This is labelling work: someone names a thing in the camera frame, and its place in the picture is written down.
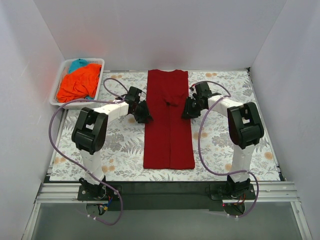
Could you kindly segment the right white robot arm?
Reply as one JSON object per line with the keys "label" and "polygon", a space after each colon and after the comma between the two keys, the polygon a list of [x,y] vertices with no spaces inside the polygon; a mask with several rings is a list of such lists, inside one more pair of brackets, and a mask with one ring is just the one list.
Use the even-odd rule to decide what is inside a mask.
{"label": "right white robot arm", "polygon": [[201,112],[214,111],[227,117],[229,137],[233,143],[231,170],[225,174],[224,186],[214,189],[213,195],[219,199],[244,200],[252,190],[250,171],[252,155],[265,131],[255,103],[241,103],[231,100],[231,93],[222,95],[211,91],[209,81],[200,81],[189,88],[183,119],[195,119]]}

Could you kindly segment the dark red t-shirt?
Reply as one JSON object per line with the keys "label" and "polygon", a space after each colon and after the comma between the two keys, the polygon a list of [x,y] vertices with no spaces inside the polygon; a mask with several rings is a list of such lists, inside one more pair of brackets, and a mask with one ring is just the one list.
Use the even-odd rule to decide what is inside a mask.
{"label": "dark red t-shirt", "polygon": [[182,118],[188,86],[187,71],[148,71],[146,103],[153,120],[144,130],[145,169],[195,168],[191,121]]}

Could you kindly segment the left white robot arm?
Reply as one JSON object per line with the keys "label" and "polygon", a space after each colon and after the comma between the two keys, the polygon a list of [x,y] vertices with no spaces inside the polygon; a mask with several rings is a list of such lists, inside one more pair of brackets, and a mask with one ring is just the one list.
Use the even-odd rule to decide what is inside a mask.
{"label": "left white robot arm", "polygon": [[93,199],[101,200],[107,194],[102,182],[106,181],[102,170],[100,150],[105,144],[108,124],[126,115],[133,115],[139,124],[153,120],[145,100],[140,100],[143,91],[131,86],[128,92],[116,98],[111,104],[101,107],[84,107],[78,116],[71,140],[82,157],[85,177],[80,184]]}

